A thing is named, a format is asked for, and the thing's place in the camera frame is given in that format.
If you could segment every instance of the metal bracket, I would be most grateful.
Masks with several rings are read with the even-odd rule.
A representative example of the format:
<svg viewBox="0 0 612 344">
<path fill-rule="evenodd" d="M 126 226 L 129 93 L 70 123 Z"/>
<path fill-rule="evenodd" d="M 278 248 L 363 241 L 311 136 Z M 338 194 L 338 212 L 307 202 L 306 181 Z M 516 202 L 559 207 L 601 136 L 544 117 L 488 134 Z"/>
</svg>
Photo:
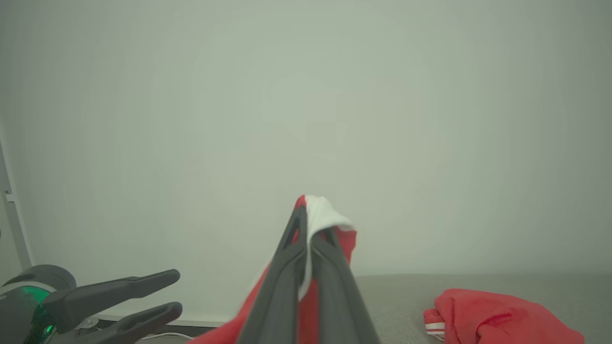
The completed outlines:
<svg viewBox="0 0 612 344">
<path fill-rule="evenodd" d="M 14 193 L 9 193 L 8 191 L 6 191 L 5 193 L 6 193 L 6 201 L 10 202 L 10 203 L 14 203 L 15 202 L 15 194 Z"/>
<path fill-rule="evenodd" d="M 77 329 L 90 329 L 96 325 L 98 325 L 100 320 L 98 318 L 87 318 L 83 320 L 76 328 Z"/>
</svg>

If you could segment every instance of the folded red cloth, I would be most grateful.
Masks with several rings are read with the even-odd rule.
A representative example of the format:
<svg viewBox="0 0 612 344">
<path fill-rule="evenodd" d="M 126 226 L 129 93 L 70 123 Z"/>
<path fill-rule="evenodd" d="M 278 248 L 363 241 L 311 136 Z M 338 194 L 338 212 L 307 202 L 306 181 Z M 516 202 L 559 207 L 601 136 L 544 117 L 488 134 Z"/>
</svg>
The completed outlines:
<svg viewBox="0 0 612 344">
<path fill-rule="evenodd" d="M 518 297 L 448 289 L 426 310 L 427 334 L 445 344 L 583 344 L 549 310 Z"/>
</svg>

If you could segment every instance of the red cloth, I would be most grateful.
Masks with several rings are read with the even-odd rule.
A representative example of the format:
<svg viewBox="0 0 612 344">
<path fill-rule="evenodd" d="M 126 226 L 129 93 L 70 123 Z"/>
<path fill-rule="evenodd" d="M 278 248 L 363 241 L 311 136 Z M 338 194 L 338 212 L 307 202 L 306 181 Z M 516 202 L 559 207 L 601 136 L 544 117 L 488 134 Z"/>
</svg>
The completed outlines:
<svg viewBox="0 0 612 344">
<path fill-rule="evenodd" d="M 425 324 L 433 328 L 438 327 L 433 323 L 445 322 L 441 326 L 445 344 L 584 343 L 578 331 L 563 325 L 545 307 L 518 297 L 449 289 L 434 303 L 436 308 L 424 313 Z"/>
<path fill-rule="evenodd" d="M 306 200 L 304 196 L 298 198 L 294 207 L 306 206 Z M 351 262 L 351 253 L 355 248 L 357 232 L 356 231 L 341 231 L 338 228 L 335 229 L 342 250 L 344 251 L 346 260 Z M 259 278 L 257 285 L 248 294 L 247 299 L 244 301 L 242 308 L 238 312 L 238 315 L 225 325 L 218 327 L 212 331 L 209 331 L 191 341 L 189 344 L 234 344 L 238 339 L 238 335 L 242 330 L 242 325 L 247 320 L 248 314 L 253 307 L 261 283 L 266 277 L 267 268 L 263 275 Z M 316 280 L 312 280 L 310 288 L 300 301 L 299 314 L 298 314 L 298 343 L 299 344 L 317 344 L 319 342 L 319 293 Z"/>
</svg>

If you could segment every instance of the gray table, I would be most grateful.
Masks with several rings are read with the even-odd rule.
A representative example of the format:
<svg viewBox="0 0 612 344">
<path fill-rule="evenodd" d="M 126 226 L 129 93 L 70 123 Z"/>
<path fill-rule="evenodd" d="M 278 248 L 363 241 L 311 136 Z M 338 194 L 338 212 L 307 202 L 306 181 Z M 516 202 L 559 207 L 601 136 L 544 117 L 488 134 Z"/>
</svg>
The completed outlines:
<svg viewBox="0 0 612 344">
<path fill-rule="evenodd" d="M 610 343 L 612 275 L 376 275 L 356 277 L 383 344 L 441 342 L 425 333 L 423 311 L 444 290 L 508 294 L 548 308 L 586 343 Z"/>
</svg>

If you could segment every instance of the white wall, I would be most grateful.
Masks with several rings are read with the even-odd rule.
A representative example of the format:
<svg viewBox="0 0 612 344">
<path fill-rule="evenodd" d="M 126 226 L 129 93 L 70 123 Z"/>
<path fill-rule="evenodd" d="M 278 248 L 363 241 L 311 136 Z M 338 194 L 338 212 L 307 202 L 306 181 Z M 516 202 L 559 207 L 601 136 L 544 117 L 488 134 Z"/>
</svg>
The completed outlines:
<svg viewBox="0 0 612 344">
<path fill-rule="evenodd" d="M 0 111 L 35 263 L 175 267 L 226 320 L 295 199 L 356 274 L 612 272 L 606 1 L 15 1 Z"/>
</svg>

